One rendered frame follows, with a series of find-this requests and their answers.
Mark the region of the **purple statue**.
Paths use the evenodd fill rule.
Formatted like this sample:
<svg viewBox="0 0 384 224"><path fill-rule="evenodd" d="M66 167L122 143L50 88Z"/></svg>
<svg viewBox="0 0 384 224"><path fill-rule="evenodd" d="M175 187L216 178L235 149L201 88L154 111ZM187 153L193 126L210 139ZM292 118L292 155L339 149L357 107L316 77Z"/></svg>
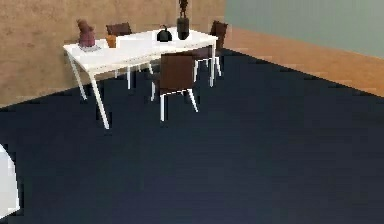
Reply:
<svg viewBox="0 0 384 224"><path fill-rule="evenodd" d="M79 45L81 47L92 47L95 45L94 29L84 19L78 19L77 25L80 30Z"/></svg>

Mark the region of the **brown chair white legs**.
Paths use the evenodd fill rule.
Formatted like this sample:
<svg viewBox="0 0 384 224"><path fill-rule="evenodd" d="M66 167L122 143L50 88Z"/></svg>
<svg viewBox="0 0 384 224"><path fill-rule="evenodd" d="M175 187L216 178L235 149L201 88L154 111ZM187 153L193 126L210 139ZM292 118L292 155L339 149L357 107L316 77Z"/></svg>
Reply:
<svg viewBox="0 0 384 224"><path fill-rule="evenodd" d="M166 119L165 99L168 95L187 92L195 112L197 102L193 93L195 58L191 51L165 53L160 58L160 71L151 77L151 98L160 97L160 121Z"/></svg>
<svg viewBox="0 0 384 224"><path fill-rule="evenodd" d="M132 30L128 22L125 23L119 23L119 24L110 24L106 26L107 33L109 35L114 35L114 36L125 36L125 35L131 35ZM146 65L149 72L153 73L152 65L150 62L144 62L144 63L136 63L136 64L131 64L126 67L126 75L127 75L127 81L128 81L128 88L131 88L131 69L133 67L137 68L138 72L141 72L142 69L141 67L143 65Z"/></svg>
<svg viewBox="0 0 384 224"><path fill-rule="evenodd" d="M212 61L214 63L212 68L217 70L219 76L222 75L220 57L221 57L221 50L223 49L223 45L224 45L227 27L228 27L227 23L220 22L217 20L213 21L210 35L216 36L218 38L218 40L216 41L215 56L212 56L211 46L193 50L193 55L195 59L194 80L197 80L197 72L198 72L198 67L200 62L205 62L206 66L209 66L209 61Z"/></svg>

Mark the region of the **black vase with plant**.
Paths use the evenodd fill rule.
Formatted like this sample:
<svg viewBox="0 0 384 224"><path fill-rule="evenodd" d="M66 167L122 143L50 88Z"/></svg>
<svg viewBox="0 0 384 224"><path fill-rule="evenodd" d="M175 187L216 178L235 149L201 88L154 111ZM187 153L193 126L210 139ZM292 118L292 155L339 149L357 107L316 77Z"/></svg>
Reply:
<svg viewBox="0 0 384 224"><path fill-rule="evenodd" d="M188 0L179 0L180 13L177 19L177 33L180 40L189 36L189 18L186 16Z"/></svg>

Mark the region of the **black kettle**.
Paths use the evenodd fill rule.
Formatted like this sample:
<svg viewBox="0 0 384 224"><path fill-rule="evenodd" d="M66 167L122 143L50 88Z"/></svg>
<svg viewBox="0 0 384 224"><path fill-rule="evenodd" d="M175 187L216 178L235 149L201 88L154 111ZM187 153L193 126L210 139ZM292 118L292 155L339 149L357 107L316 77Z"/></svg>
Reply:
<svg viewBox="0 0 384 224"><path fill-rule="evenodd" d="M172 34L168 30L166 25L163 25L162 29L157 33L158 42L170 42L172 40Z"/></svg>

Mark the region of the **white rounded object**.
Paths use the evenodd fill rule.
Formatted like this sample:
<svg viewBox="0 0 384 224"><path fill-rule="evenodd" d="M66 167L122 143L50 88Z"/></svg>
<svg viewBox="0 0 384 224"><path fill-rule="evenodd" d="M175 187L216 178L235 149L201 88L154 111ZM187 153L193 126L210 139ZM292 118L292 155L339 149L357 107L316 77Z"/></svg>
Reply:
<svg viewBox="0 0 384 224"><path fill-rule="evenodd" d="M19 209L20 199L15 164L0 144L0 219Z"/></svg>

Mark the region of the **white table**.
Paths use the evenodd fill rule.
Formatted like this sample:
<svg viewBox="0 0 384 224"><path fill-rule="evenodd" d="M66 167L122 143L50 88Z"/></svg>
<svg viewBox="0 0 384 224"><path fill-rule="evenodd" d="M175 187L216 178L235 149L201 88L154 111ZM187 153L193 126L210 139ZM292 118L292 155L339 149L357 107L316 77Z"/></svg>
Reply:
<svg viewBox="0 0 384 224"><path fill-rule="evenodd" d="M76 77L81 95L84 99L87 99L87 96L77 70L77 65L88 74L105 129L109 128L109 123L95 80L95 76L98 74L111 71L116 72L118 69L126 68L127 77L130 77L131 67L140 63L149 63L150 61L159 58L162 54L183 52L211 46L213 56L211 59L209 84L210 86L213 86L215 77L214 54L218 38L214 35L190 29L189 36L185 40L180 40L178 38L176 27L170 27L168 28L168 31L172 35L172 40L170 42L158 42L157 33L159 30L151 30L131 35L118 36L116 38L115 48L110 48L105 39L96 40L95 45L98 46L98 49L94 52L85 52L81 50L76 43L63 46Z"/></svg>

